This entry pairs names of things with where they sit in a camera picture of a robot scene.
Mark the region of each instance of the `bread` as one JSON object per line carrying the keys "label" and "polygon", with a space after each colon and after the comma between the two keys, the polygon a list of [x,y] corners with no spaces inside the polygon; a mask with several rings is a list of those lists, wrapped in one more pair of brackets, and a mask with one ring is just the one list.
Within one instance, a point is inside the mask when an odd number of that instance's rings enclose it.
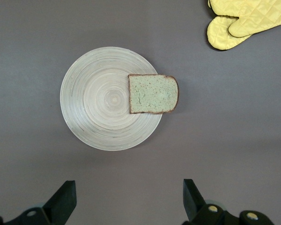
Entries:
{"label": "bread", "polygon": [[163,114],[176,108],[179,87],[173,76],[129,74],[128,79],[130,114]]}

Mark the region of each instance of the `oven mitt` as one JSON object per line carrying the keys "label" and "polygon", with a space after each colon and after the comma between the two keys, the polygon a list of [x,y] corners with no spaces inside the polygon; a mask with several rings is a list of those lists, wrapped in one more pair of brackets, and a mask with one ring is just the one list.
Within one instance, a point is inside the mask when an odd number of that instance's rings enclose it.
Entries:
{"label": "oven mitt", "polygon": [[212,20],[207,28],[207,38],[212,47],[219,50],[231,49],[246,39],[246,37],[234,37],[228,32],[229,26],[234,23],[238,18],[231,16],[219,15]]}
{"label": "oven mitt", "polygon": [[281,0],[209,0],[217,15],[238,17],[228,31],[245,37],[281,25]]}

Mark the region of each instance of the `gray table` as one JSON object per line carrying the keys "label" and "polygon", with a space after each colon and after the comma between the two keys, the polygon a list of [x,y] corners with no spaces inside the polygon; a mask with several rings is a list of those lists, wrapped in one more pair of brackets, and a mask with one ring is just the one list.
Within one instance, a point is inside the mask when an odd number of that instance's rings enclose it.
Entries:
{"label": "gray table", "polygon": [[[207,42],[205,0],[0,0],[0,215],[75,180],[68,225],[180,225],[183,178],[233,215],[281,225],[281,26],[228,51]],[[180,85],[176,110],[142,144],[93,149],[67,127],[63,77],[84,53],[118,46]]]}

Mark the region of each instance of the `bread crust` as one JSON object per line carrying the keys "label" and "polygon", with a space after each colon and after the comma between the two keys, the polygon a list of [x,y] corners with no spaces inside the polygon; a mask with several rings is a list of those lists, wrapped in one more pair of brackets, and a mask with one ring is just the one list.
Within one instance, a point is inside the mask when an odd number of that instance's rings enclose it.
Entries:
{"label": "bread crust", "polygon": [[[174,108],[172,110],[169,110],[169,111],[164,111],[164,112],[151,112],[151,111],[148,111],[148,112],[131,112],[131,89],[130,89],[130,77],[131,76],[152,76],[152,75],[162,75],[164,76],[164,78],[166,79],[174,79],[174,81],[176,82],[176,85],[177,85],[177,101],[176,101],[176,104],[174,106]],[[178,85],[178,82],[177,80],[175,79],[175,77],[171,76],[171,75],[163,75],[163,74],[129,74],[128,75],[128,85],[129,85],[129,113],[130,114],[139,114],[139,113],[150,113],[150,114],[163,114],[163,113],[171,113],[172,111],[174,111],[176,109],[176,106],[178,104],[178,100],[179,100],[179,95],[180,95],[180,91],[179,91],[179,85]]]}

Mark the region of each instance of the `round white plate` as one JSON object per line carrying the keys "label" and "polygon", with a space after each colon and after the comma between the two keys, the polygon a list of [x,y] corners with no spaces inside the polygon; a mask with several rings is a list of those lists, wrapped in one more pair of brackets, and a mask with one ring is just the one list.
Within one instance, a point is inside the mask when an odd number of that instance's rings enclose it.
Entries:
{"label": "round white plate", "polygon": [[162,115],[129,114],[128,74],[157,74],[139,54],[103,47],[81,56],[67,71],[60,106],[71,131],[101,150],[124,150],[146,140]]}

